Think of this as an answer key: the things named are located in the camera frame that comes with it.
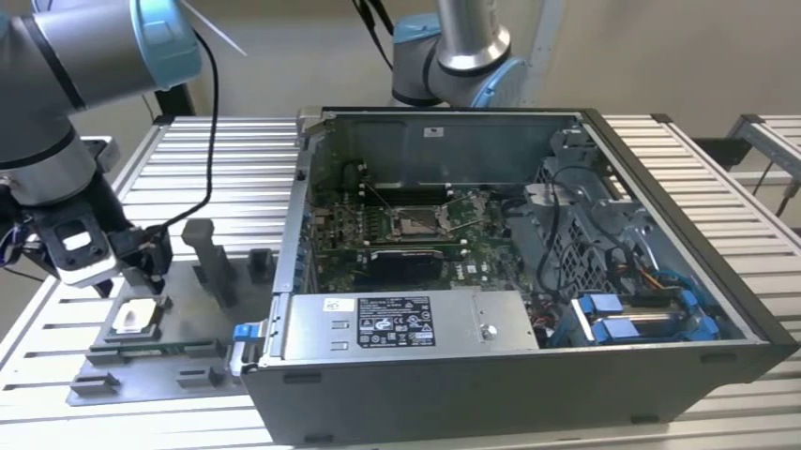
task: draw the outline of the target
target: power supply label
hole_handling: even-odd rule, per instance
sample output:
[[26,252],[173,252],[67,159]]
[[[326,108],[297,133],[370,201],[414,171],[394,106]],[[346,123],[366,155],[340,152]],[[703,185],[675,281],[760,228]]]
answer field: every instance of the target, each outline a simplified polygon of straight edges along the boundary
[[437,345],[432,299],[360,298],[358,342],[365,349]]

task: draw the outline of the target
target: slotted aluminum surface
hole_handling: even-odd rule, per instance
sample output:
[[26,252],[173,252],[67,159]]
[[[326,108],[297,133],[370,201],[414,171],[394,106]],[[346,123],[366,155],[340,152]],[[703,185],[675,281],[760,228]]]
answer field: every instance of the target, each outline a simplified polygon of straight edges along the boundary
[[768,182],[788,183],[788,175],[801,180],[801,115],[747,114],[738,120],[731,137],[746,139],[786,171],[770,173]]
[[[801,339],[801,256],[787,227],[739,189],[671,124],[611,116],[734,269]],[[157,127],[117,183],[130,217],[160,222],[204,197],[209,118]],[[232,254],[278,247],[292,184],[292,119],[225,119],[218,137],[216,240]],[[176,241],[181,257],[188,248]],[[50,279],[0,345],[0,445],[14,448],[262,448],[272,437],[252,399],[214,397],[83,408],[65,400],[111,301]],[[746,449],[799,448],[801,354],[752,384],[722,387],[667,425],[377,444],[353,448]]]

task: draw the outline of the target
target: workbench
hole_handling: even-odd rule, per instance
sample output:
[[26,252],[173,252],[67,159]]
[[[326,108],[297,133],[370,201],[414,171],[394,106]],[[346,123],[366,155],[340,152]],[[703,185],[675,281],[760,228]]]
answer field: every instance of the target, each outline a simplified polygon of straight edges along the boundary
[[[801,241],[715,164],[680,128],[649,115],[608,116],[702,232],[801,340]],[[212,120],[157,125],[114,188],[147,226],[205,195]],[[293,119],[221,119],[213,218],[232,256],[280,248],[298,147]],[[184,224],[174,227],[180,234]],[[193,258],[181,238],[176,258]],[[73,377],[111,300],[49,278],[0,344],[0,445],[14,448],[262,448],[272,436],[248,396],[75,407]],[[531,399],[533,408],[548,408]],[[760,381],[716,389],[669,424],[577,429],[353,448],[742,449],[801,446],[801,352]]]
[[744,114],[730,135],[746,139],[794,179],[801,180],[801,116]]

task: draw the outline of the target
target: white wall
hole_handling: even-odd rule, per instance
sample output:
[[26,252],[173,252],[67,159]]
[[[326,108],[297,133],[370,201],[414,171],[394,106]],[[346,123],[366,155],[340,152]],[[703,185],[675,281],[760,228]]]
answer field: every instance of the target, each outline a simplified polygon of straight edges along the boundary
[[[392,73],[350,0],[193,0],[192,4],[249,53],[244,56],[200,21],[221,66],[221,110],[226,115],[296,116],[309,105],[386,106]],[[435,0],[386,0],[394,20],[435,12]],[[499,16],[513,48],[532,51],[541,0],[499,0]],[[392,52],[381,23],[378,35]],[[192,85],[200,112],[209,112],[212,74]]]
[[801,113],[798,0],[568,0],[541,104],[668,113],[695,135]]

